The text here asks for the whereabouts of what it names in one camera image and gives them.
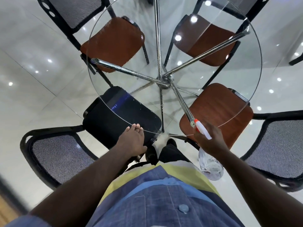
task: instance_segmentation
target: brown chair seat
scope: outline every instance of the brown chair seat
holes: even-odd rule
[[[139,51],[144,40],[144,34],[139,28],[121,17],[114,17],[81,45],[80,51],[89,58],[99,58],[123,66]],[[100,65],[98,68],[104,72],[114,72]]]
[[[192,16],[197,17],[197,22],[191,22]],[[199,15],[191,14],[175,31],[175,35],[182,37],[180,41],[174,40],[176,47],[189,56],[196,57],[229,39],[235,33],[215,26]],[[210,66],[220,66],[226,61],[226,56],[229,55],[234,45],[235,43],[232,43],[200,61]]]
[[[195,119],[206,119],[215,126],[220,126],[224,141],[230,149],[248,123],[252,120],[251,107],[222,84],[210,84],[189,107]],[[188,138],[197,142],[194,138],[186,115],[184,114],[179,123],[181,131]]]

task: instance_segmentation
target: white tiled floor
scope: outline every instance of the white tiled floor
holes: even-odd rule
[[[160,0],[162,53],[166,55],[171,34],[184,14],[194,6],[192,0]],[[263,55],[263,71],[259,87],[251,100],[255,112],[269,113],[303,109],[301,70],[303,63],[288,66],[293,54],[293,44],[301,38],[301,9],[303,0],[270,0],[252,22],[260,40]],[[142,49],[126,65],[146,75],[157,76],[154,10],[144,0],[120,0],[114,10],[117,15],[127,15],[135,20],[145,34],[150,65],[146,66]],[[41,9],[37,0],[0,0],[0,174],[12,190],[29,208],[33,208],[49,189],[31,170],[19,149],[22,136],[31,129],[75,126],[82,123],[84,110],[108,85],[98,76],[90,80],[87,67],[80,59],[79,51],[66,39],[55,23]],[[110,16],[107,12],[98,22],[103,26]],[[75,37],[80,43],[89,38],[96,20],[92,19]],[[215,21],[223,27],[235,27],[224,13]],[[215,79],[240,92],[247,98],[253,95],[261,67],[256,37],[251,34],[243,39],[230,63]],[[175,47],[168,69],[178,61],[190,59]],[[174,76],[175,83],[187,90],[199,93],[200,87],[212,75],[214,67],[198,62]],[[146,82],[117,72],[107,74],[109,79],[127,91]],[[134,97],[160,115],[157,85],[134,94]],[[191,104],[194,97],[181,93]],[[181,134],[178,122],[183,115],[172,90],[164,91],[164,121],[166,132]],[[255,141],[262,122],[252,121],[244,130],[232,151],[242,156]],[[86,131],[80,137],[97,156],[107,149]],[[198,165],[198,153],[189,144],[177,141],[178,147],[194,164]],[[225,202],[247,227],[258,223],[227,173],[213,182]],[[303,192],[291,193],[303,202]]]

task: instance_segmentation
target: forearm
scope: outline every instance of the forearm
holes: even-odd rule
[[[303,204],[269,182],[231,152],[217,158],[262,227],[303,226]]]
[[[51,226],[85,226],[109,184],[130,158],[115,146],[89,167],[61,185],[31,212]]]

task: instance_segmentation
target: hand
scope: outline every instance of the hand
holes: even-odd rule
[[[139,124],[133,124],[131,127],[128,126],[120,135],[116,146],[130,154],[130,157],[132,157],[146,152],[147,147],[143,146],[143,143],[143,128],[140,127]]]
[[[223,139],[221,130],[205,120],[200,122],[207,129],[212,139],[208,140],[205,135],[196,130],[196,126],[194,127],[194,137],[198,141],[199,146],[206,153],[210,154],[218,160],[222,153],[229,152],[229,149]]]

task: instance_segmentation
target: shirt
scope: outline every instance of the shirt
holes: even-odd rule
[[[50,225],[23,216],[8,227]],[[215,187],[192,163],[146,164],[116,178],[105,191],[87,227],[244,225]]]

